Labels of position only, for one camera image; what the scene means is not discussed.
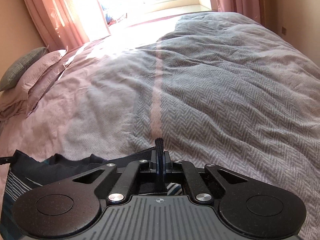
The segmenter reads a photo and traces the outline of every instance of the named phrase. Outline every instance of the metal screw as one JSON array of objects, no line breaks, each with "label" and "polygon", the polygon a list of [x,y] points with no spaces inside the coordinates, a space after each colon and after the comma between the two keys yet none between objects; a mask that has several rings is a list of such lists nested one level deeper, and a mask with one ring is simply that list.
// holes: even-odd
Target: metal screw
[{"label": "metal screw", "polygon": [[209,201],[211,199],[211,195],[207,193],[200,193],[196,196],[196,199],[201,202]]},{"label": "metal screw", "polygon": [[113,193],[108,196],[108,199],[113,202],[121,201],[124,199],[124,195],[120,193]]}]

